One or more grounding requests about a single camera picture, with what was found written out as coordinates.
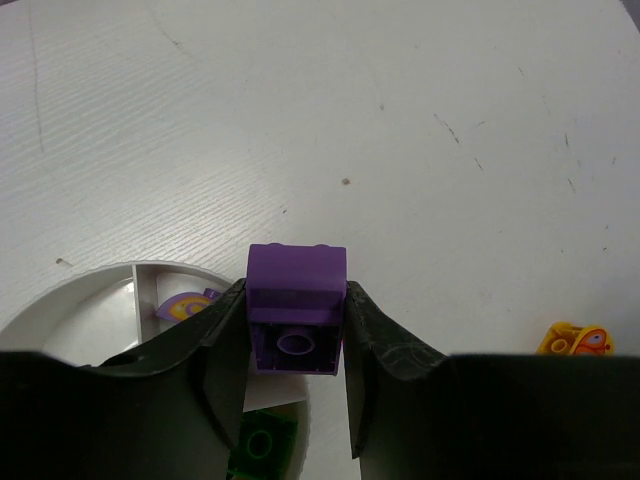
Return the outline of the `purple rectangular lego brick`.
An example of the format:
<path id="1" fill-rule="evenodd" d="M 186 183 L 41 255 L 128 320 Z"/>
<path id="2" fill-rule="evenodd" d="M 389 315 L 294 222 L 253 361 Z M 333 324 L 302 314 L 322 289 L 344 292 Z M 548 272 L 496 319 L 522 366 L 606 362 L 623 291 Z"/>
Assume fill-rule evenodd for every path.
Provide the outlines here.
<path id="1" fill-rule="evenodd" d="M 220 296 L 220 292 L 211 288 L 206 288 L 201 293 L 176 294 L 159 306 L 156 316 L 162 320 L 179 323 L 208 308 Z"/>

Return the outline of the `dark green curved lego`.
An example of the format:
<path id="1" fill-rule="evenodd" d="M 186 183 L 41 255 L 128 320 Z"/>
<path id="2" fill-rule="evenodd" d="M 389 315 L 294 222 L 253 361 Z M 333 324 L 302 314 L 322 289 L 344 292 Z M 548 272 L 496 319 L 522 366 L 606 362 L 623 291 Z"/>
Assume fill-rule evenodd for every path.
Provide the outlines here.
<path id="1" fill-rule="evenodd" d="M 271 410 L 245 412 L 239 441 L 228 458 L 227 479 L 284 479 L 298 422 Z"/>

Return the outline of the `yellow orange patterned lego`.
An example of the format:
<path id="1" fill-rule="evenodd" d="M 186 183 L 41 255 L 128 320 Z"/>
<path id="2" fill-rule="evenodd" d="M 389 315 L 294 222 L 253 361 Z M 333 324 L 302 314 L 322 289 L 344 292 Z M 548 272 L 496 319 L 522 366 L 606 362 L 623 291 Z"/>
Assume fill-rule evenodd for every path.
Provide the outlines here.
<path id="1" fill-rule="evenodd" d="M 569 322 L 556 322 L 547 330 L 538 346 L 538 355 L 553 356 L 611 356 L 614 341 L 601 326 L 576 326 Z"/>

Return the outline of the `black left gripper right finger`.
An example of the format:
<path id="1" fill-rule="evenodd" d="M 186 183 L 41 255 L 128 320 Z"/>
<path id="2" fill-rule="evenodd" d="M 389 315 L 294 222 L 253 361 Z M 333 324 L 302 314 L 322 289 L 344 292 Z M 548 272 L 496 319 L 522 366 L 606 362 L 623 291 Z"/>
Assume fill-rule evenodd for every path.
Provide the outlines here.
<path id="1" fill-rule="evenodd" d="M 349 282 L 344 367 L 365 479 L 635 479 L 635 357 L 447 356 Z"/>

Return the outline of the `light purple lego brick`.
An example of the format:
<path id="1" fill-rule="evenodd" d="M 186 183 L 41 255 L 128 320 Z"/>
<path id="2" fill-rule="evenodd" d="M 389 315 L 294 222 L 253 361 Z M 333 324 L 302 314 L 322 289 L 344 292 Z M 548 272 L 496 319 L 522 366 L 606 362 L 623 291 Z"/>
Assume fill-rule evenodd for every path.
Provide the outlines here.
<path id="1" fill-rule="evenodd" d="M 253 244 L 246 309 L 257 372 L 335 375 L 347 293 L 347 250 Z"/>

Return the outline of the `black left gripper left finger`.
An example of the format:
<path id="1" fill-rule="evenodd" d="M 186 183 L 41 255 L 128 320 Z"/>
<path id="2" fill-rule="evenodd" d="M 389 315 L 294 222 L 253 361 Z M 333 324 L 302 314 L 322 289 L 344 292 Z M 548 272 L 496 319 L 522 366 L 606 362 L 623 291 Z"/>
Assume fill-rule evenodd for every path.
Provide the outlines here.
<path id="1" fill-rule="evenodd" d="M 5 479 L 223 479 L 248 377 L 245 284 L 103 364 L 1 356 Z"/>

